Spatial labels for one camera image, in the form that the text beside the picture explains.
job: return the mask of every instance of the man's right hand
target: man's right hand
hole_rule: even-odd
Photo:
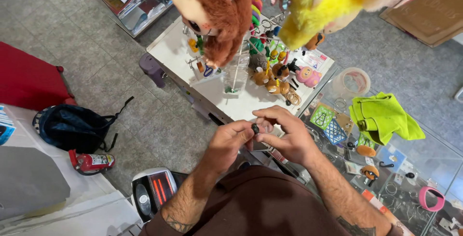
[[[282,138],[272,134],[258,134],[255,139],[273,146],[289,161],[306,166],[310,164],[313,155],[319,153],[302,120],[287,109],[272,106],[254,110],[252,114],[257,117],[256,123],[267,127],[269,131],[273,130],[275,124],[281,125],[286,133]]]

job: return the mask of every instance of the glass countertop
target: glass countertop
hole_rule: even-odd
[[[389,143],[385,146],[374,145],[376,156],[373,157],[374,166],[379,170],[379,177],[371,187],[370,180],[364,175],[348,174],[345,163],[356,162],[359,165],[366,165],[365,157],[360,156],[355,150],[347,149],[347,142],[357,143],[360,132],[354,125],[348,139],[340,144],[333,145],[321,128],[310,122],[310,118],[316,106],[316,101],[321,97],[320,102],[335,108],[336,97],[333,97],[332,79],[342,72],[343,69],[333,68],[322,79],[312,97],[304,103],[298,116],[306,124],[308,129],[313,130],[316,144],[325,153],[327,158],[339,170],[346,180],[359,192],[365,189],[372,192],[385,207],[387,207],[414,235],[449,235],[452,234],[439,226],[442,217],[459,220],[463,224],[463,157],[456,153],[455,148],[448,144],[443,138],[429,130],[425,125],[418,122],[423,129],[426,138],[422,140],[407,141],[397,134],[394,134]],[[365,97],[370,97],[378,92],[370,89]],[[347,101],[345,114],[349,115],[348,107],[351,101]],[[384,165],[395,163],[394,168],[379,167],[379,162]],[[318,195],[314,181],[308,172],[300,165],[288,162],[285,168],[291,172],[299,181],[304,183],[311,191]],[[413,179],[407,178],[405,174],[413,173]],[[439,212],[430,212],[421,208],[418,201],[418,193],[423,186],[437,188],[446,195],[446,203]],[[428,203],[436,199],[428,196]]]

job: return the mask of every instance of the hand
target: hand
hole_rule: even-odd
[[[238,120],[219,126],[199,165],[217,175],[225,173],[235,161],[242,145],[252,150],[252,124],[249,121]]]
[[[268,128],[269,132],[273,130],[273,125],[281,125],[286,133],[282,138],[272,134],[258,134],[255,139],[273,146],[289,161],[305,166],[313,154],[319,151],[302,120],[287,109],[273,106],[254,110],[252,114],[258,117],[256,123]]]

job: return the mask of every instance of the fire extinguisher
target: fire extinguisher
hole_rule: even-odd
[[[69,150],[68,153],[72,166],[81,175],[99,174],[103,170],[112,168],[115,163],[113,155],[81,154],[77,156],[75,149]]]

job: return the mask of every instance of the scissors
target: scissors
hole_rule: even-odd
[[[205,66],[205,71],[204,71],[203,75],[204,75],[205,77],[208,77],[208,76],[211,75],[213,72],[214,72],[214,69],[206,65],[206,66]]]

